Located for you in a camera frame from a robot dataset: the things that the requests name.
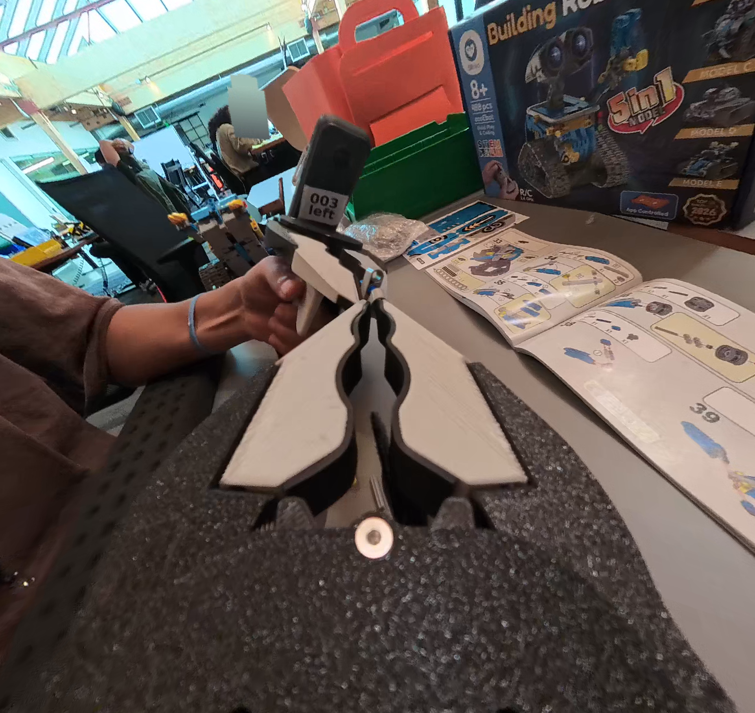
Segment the grey desk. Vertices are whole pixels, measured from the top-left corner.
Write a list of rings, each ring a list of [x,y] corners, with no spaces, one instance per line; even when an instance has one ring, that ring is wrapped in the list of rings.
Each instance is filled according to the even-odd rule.
[[[214,711],[737,711],[653,584],[631,532],[572,448],[481,368],[534,481],[483,492],[488,528],[405,528],[390,563],[320,539],[337,578],[311,597],[286,560],[254,556],[278,587],[269,643],[250,645]]]

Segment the blue white printed sheet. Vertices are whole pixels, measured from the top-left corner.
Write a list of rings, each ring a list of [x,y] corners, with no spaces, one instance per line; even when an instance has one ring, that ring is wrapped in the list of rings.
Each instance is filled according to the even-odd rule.
[[[416,269],[425,269],[528,218],[486,201],[475,201],[427,222],[403,257]]]

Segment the instruction booklet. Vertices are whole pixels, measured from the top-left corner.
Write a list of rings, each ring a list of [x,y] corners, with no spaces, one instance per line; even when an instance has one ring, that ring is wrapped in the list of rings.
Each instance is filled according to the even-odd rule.
[[[753,313],[515,227],[452,231],[407,257],[753,550]]]

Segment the blue grey toy robot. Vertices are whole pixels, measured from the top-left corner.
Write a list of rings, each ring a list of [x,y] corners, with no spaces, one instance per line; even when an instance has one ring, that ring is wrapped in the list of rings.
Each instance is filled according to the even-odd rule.
[[[172,212],[168,221],[188,232],[208,254],[198,273],[204,288],[211,291],[245,275],[268,257],[261,228],[249,214],[244,198],[233,198],[201,209],[199,218]]]

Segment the toy set product box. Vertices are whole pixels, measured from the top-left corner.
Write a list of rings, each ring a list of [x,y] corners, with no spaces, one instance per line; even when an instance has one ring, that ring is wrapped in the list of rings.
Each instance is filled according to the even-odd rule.
[[[494,0],[451,28],[487,196],[753,222],[754,0]]]

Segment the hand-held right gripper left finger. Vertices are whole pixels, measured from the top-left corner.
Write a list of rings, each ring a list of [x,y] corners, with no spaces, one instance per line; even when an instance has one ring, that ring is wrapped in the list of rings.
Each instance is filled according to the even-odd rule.
[[[319,515],[352,486],[357,467],[350,393],[370,335],[367,301],[355,303],[280,359],[220,488],[297,497]]]

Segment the tan wooden chair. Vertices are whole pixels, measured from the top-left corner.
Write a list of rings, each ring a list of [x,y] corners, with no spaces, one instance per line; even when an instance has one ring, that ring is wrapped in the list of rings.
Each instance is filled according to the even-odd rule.
[[[296,76],[298,68],[288,66],[283,72],[275,76],[264,85],[261,91],[265,97],[268,120],[276,131],[296,150],[307,149],[308,138],[300,126],[297,116],[288,102],[282,88],[291,78]]]

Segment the person's left forearm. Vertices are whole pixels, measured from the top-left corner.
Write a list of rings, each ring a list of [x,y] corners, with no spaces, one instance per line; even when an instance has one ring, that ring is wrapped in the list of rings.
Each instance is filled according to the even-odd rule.
[[[248,340],[242,330],[240,282],[241,278],[203,293],[196,305],[199,339],[219,353]],[[119,384],[137,387],[208,358],[196,354],[190,343],[186,321],[189,302],[119,309],[110,321],[105,340],[109,377]]]

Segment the person's left hand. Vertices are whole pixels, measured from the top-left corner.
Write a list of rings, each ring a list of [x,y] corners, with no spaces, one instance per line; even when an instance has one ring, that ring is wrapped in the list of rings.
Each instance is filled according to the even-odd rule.
[[[281,257],[256,264],[239,284],[242,330],[249,340],[266,343],[282,357],[303,342],[297,331],[297,305],[306,284]]]

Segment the green plastic bin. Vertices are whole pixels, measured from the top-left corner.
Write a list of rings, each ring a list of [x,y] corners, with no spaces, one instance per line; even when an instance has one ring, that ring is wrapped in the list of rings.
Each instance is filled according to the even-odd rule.
[[[483,189],[467,115],[448,115],[372,149],[346,215],[418,220]]]

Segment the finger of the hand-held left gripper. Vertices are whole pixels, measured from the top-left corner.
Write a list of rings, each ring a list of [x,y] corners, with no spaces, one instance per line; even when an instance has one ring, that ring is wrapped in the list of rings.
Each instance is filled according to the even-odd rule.
[[[356,281],[382,281],[386,276],[385,269],[363,249],[342,249],[341,265],[354,275]]]
[[[343,300],[350,305],[361,300],[354,274],[326,245],[313,238],[294,238],[293,243],[291,270],[308,288],[333,303]]]

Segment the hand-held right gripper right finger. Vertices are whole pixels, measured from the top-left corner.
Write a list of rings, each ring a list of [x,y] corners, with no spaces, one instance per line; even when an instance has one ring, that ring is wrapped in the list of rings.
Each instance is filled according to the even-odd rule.
[[[375,301],[396,401],[383,481],[397,516],[436,516],[451,497],[528,482],[473,364],[385,299]]]

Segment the blue wrist band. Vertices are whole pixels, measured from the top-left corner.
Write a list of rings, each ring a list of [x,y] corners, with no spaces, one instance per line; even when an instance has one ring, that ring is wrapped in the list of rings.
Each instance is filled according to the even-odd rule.
[[[192,347],[196,354],[201,355],[202,357],[213,357],[217,355],[219,352],[214,349],[210,349],[203,345],[202,341],[199,339],[197,328],[196,328],[196,320],[195,320],[195,311],[196,311],[196,305],[201,299],[201,297],[204,294],[196,294],[195,296],[191,297],[190,302],[188,304],[187,309],[187,331],[188,336],[190,338],[190,343],[192,344]]]

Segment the small bubble wrap bag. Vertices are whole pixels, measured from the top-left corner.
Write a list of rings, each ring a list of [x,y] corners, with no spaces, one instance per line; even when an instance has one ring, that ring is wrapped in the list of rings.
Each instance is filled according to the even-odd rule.
[[[383,264],[405,254],[414,242],[431,233],[420,220],[390,213],[370,214],[349,224],[343,221],[338,231],[361,243],[364,254]]]

